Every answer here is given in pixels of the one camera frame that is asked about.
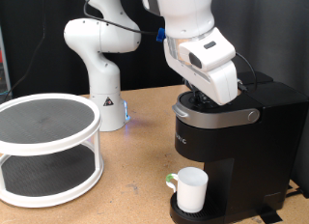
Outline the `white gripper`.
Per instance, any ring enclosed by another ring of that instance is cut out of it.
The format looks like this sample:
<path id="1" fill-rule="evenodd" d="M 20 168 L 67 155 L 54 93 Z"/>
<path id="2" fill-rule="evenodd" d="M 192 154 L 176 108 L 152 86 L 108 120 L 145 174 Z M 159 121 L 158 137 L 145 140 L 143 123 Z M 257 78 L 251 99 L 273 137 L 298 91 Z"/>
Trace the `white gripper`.
<path id="1" fill-rule="evenodd" d="M 182 42 L 180 52 L 168 40 L 163 46 L 168 66 L 192 84 L 190 89 L 197 102 L 207 103 L 209 97 L 224 105 L 238 95 L 237 71 L 232 62 L 236 51 L 230 43 Z"/>

